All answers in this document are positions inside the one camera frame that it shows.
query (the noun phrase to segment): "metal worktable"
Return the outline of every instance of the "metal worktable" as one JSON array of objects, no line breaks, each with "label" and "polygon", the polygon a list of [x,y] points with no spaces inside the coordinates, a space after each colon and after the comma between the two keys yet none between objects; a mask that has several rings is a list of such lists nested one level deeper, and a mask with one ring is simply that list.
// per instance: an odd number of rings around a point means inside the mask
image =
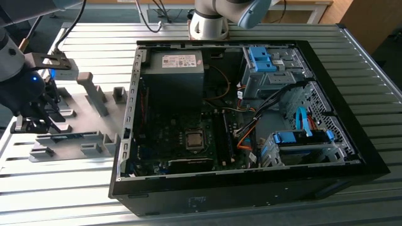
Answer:
[{"label": "metal worktable", "polygon": [[[185,24],[156,34],[139,24],[78,24],[61,50],[110,91],[128,85],[137,40],[184,39]],[[347,30],[309,24],[259,25],[252,31],[232,26],[231,39],[309,41],[391,173],[315,202],[137,218],[106,197],[112,158],[30,163],[34,135],[6,133],[0,142],[0,225],[402,224],[402,96]],[[65,86],[84,91],[76,84]]]}]

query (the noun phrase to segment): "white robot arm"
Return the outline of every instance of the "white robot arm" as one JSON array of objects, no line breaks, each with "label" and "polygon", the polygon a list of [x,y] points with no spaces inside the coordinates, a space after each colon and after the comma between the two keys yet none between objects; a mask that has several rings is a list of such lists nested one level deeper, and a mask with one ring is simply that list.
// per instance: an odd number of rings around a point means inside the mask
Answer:
[{"label": "white robot arm", "polygon": [[269,6],[271,0],[195,0],[195,13],[189,24],[191,38],[225,39],[227,19],[244,29],[253,28]]}]

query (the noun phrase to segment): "floor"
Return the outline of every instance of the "floor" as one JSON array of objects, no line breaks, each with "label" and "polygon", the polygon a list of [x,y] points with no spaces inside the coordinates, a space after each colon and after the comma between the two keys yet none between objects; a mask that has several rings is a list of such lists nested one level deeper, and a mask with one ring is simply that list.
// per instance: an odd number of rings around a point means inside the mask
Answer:
[{"label": "floor", "polygon": [[[77,9],[70,9],[57,12],[56,18],[44,17],[30,41],[30,47],[34,52],[48,51],[61,24],[73,21],[77,11]],[[157,17],[157,13],[153,10],[149,10],[148,14],[152,23],[157,23],[159,20],[165,21],[164,18]],[[172,9],[168,11],[168,16],[176,23],[187,22],[187,10]],[[88,9],[84,11],[80,23],[139,23],[139,15],[132,9]],[[402,42],[394,42],[392,38],[388,38],[372,54],[372,58],[383,65],[384,72],[402,88]],[[0,134],[1,127],[6,126],[9,118],[9,111],[0,106]]]}]

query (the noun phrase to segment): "ram slot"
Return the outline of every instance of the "ram slot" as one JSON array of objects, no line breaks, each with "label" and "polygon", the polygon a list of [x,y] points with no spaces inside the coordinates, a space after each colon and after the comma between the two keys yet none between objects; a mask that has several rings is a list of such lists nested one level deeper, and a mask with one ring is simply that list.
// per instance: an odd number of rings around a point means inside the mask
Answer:
[{"label": "ram slot", "polygon": [[212,128],[216,146],[217,163],[227,166],[232,162],[232,136],[228,130],[228,123],[223,113],[212,114]]}]

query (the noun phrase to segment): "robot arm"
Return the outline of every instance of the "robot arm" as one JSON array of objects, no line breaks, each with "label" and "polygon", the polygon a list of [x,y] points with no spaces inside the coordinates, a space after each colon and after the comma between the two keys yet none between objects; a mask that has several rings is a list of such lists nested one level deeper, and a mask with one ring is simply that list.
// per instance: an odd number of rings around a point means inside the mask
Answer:
[{"label": "robot arm", "polygon": [[0,27],[64,11],[81,2],[81,0],[1,0]]},{"label": "robot arm", "polygon": [[196,0],[189,34],[197,40],[224,39],[228,34],[227,21],[244,29],[261,21],[271,0]]},{"label": "robot arm", "polygon": [[[24,55],[1,27],[78,3],[81,0],[0,1],[0,104],[17,117],[10,128],[13,133],[46,133],[49,127],[60,132],[54,122],[62,122],[64,118],[58,113],[56,85],[52,78],[42,79],[37,70],[69,70],[70,66],[62,53]],[[46,65],[44,59],[60,64]]]}]

